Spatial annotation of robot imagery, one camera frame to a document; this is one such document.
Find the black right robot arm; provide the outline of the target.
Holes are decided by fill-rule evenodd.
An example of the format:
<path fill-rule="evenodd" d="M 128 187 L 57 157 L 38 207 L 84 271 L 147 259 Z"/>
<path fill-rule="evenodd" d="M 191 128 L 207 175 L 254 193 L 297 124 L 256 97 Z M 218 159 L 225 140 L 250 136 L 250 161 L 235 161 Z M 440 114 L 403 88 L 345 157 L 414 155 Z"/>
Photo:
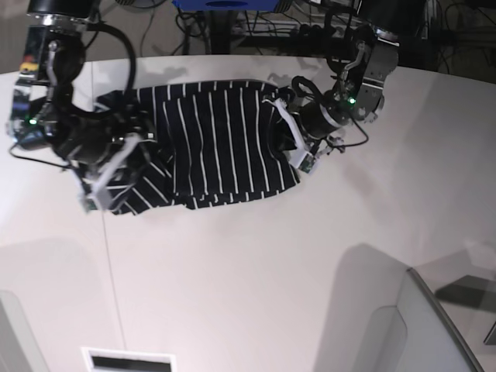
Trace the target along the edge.
<path fill-rule="evenodd" d="M 129 212 L 126 199 L 151 156 L 155 133 L 133 102 L 136 53 L 128 37 L 100 19 L 97 1 L 31 1 L 27 13 L 38 19 L 26 36 L 19 78 L 6 123 L 12 148 L 49 148 L 57 167 L 77 179 L 87 211 Z M 85 32 L 106 33 L 119 40 L 129 59 L 121 92 L 107 105 L 87 111 L 73 102 L 74 80 L 86 61 Z"/>

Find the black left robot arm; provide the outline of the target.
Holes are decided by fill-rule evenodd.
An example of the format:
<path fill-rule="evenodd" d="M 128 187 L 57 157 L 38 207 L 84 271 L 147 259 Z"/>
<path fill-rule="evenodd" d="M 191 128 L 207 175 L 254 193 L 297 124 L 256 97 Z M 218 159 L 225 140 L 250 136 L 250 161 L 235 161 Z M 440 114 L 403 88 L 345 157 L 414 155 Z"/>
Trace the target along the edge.
<path fill-rule="evenodd" d="M 311 173 L 320 157 L 351 147 L 335 132 L 346 126 L 358 130 L 374 122 L 384 107 L 384 85 L 398 66 L 404 36 L 420 27 L 424 1 L 358 1 L 329 6 L 320 29 L 325 61 L 335 74 L 328 91 L 303 76 L 293 77 L 291 89 L 304 105 L 291 108 L 271 98 L 286 122 L 291 148 L 284 149 L 289 164 Z"/>

